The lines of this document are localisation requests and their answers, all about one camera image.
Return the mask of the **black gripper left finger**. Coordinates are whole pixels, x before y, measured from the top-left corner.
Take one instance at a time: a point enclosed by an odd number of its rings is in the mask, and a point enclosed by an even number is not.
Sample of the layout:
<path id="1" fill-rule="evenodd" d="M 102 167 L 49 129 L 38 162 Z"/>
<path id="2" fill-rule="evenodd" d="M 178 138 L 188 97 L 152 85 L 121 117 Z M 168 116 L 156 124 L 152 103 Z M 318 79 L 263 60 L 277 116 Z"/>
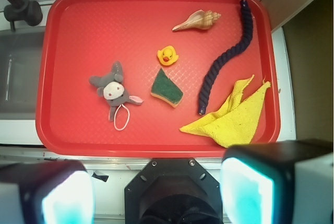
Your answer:
<path id="1" fill-rule="evenodd" d="M 95 195 L 79 161 L 1 165 L 1 223 L 93 223 Z"/>

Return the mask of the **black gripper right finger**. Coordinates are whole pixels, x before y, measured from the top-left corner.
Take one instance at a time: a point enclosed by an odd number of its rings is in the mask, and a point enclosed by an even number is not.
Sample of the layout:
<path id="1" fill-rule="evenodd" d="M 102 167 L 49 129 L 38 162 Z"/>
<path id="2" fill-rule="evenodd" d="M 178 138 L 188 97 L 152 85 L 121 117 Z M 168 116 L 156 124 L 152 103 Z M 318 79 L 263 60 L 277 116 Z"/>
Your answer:
<path id="1" fill-rule="evenodd" d="M 220 193 L 231 223 L 333 223 L 333 144 L 234 145 L 222 160 Z"/>

